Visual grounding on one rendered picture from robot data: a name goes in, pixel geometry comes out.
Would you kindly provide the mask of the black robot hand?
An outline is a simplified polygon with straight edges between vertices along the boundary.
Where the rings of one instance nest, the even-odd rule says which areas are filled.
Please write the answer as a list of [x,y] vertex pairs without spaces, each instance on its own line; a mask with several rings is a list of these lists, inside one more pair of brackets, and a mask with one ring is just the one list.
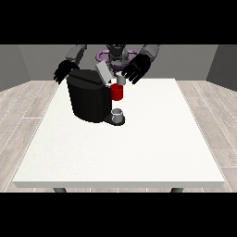
[[54,80],[60,84],[74,69],[79,69],[74,62],[63,60],[54,73]]
[[122,70],[121,75],[128,79],[132,84],[135,84],[145,73],[150,69],[150,57],[139,54],[134,57],[127,67]]

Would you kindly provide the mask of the red pod holder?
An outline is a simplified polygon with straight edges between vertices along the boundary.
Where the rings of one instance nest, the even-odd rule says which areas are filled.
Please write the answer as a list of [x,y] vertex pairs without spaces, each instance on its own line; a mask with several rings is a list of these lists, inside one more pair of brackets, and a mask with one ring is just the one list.
[[116,83],[110,86],[111,99],[114,101],[119,101],[123,98],[123,86]]

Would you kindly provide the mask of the pale grey machine lid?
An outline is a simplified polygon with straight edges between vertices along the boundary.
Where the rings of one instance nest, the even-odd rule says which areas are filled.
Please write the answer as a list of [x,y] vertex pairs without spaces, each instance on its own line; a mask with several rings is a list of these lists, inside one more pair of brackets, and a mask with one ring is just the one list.
[[112,80],[113,76],[110,73],[105,61],[97,63],[94,67],[98,72],[103,84],[108,84]]

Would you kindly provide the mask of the black coffee machine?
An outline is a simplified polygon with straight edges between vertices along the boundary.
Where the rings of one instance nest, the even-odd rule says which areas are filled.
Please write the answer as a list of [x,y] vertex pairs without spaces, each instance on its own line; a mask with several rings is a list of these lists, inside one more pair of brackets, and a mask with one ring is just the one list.
[[125,123],[124,115],[112,114],[111,89],[105,86],[96,70],[73,69],[67,78],[72,111],[87,122],[107,122],[114,126]]

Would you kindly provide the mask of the small grey cup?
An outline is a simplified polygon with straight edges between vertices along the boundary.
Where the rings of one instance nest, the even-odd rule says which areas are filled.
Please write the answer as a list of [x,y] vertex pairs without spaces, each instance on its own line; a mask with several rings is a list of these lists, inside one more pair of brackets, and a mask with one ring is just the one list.
[[115,123],[120,123],[123,120],[123,112],[120,108],[114,108],[111,111],[112,121]]

